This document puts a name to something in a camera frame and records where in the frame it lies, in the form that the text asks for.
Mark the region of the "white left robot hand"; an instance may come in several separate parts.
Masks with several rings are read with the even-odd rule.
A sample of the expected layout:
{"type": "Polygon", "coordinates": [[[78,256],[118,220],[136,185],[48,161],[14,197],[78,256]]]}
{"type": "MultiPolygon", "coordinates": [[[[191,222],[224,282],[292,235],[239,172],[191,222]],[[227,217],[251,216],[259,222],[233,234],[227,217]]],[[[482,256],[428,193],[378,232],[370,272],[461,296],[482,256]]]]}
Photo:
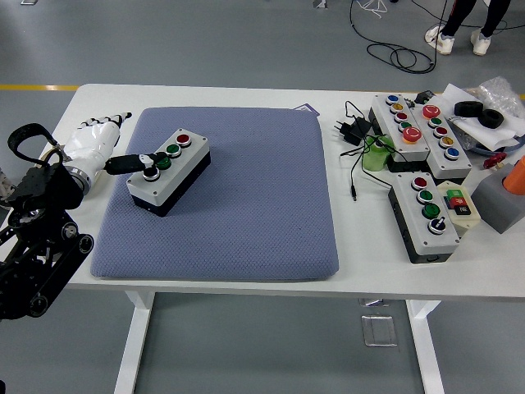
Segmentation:
{"type": "Polygon", "coordinates": [[[108,117],[90,118],[71,133],[64,146],[66,169],[77,176],[93,180],[102,170],[111,175],[140,172],[155,167],[167,159],[163,152],[130,154],[112,158],[121,135],[122,123],[130,112],[108,117]]]}

